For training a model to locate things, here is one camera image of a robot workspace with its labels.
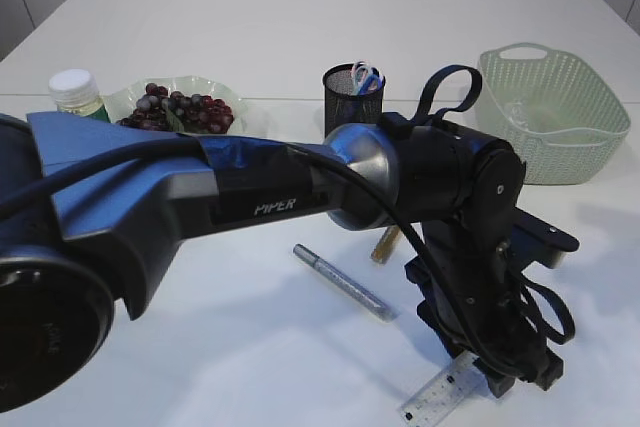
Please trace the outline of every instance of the green plastic basket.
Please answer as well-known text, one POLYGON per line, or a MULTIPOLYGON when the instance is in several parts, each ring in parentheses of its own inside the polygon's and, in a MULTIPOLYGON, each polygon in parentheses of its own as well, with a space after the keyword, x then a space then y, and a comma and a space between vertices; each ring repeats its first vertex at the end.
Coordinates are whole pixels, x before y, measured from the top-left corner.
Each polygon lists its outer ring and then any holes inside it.
POLYGON ((631 128, 609 86, 568 52, 514 44, 483 53, 478 68, 484 77, 478 127, 508 140, 526 160, 527 184, 586 182, 631 128), (542 56, 514 58, 514 49, 535 49, 542 56))

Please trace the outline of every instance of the plastic bottle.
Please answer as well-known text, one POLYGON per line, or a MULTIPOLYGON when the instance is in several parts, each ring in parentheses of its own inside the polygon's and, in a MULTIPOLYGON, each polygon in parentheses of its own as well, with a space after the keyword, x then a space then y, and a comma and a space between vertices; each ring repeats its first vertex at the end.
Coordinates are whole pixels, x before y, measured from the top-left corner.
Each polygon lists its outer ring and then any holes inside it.
POLYGON ((49 80, 49 94, 60 112, 109 122, 96 79, 86 70, 58 72, 49 80))

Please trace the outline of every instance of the scissors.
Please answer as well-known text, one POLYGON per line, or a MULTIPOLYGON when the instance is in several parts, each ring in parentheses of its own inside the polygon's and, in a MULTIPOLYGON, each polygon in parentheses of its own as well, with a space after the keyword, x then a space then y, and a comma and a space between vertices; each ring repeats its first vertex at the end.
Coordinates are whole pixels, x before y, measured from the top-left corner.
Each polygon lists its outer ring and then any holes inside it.
POLYGON ((351 67, 351 81, 353 82, 353 95, 363 95, 382 87, 384 75, 373 65, 360 60, 351 67))

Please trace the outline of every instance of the red grapes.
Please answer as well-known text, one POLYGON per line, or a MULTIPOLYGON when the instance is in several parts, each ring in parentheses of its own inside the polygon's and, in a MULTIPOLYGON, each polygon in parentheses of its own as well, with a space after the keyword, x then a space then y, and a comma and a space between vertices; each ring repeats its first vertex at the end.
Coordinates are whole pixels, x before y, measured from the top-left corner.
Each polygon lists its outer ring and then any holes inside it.
POLYGON ((133 113, 118 122, 120 125, 171 132, 181 123, 186 132, 226 134, 234 120, 231 107, 210 95, 189 97, 178 90, 169 94, 169 89, 154 83, 147 84, 145 92, 133 113))

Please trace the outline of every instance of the robotic arm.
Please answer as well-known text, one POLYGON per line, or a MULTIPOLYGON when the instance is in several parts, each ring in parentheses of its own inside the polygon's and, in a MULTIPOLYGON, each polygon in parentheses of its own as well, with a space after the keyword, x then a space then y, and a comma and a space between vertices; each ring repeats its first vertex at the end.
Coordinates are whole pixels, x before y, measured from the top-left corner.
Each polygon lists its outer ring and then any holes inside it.
POLYGON ((573 321, 522 270, 553 267, 578 243, 516 207, 525 166, 506 141, 438 114, 387 113, 323 145, 191 138, 53 112, 28 120, 0 118, 0 411, 80 369, 105 340, 115 300, 132 320, 142 315, 184 240, 318 212, 348 230, 398 224, 418 254, 406 265, 425 297, 418 315, 452 356, 479 356, 496 396, 516 378, 546 390, 562 375, 547 339, 569 340, 573 321), (106 169, 78 173, 96 159, 106 169), (52 187, 51 201, 16 207, 73 169, 79 181, 52 187))

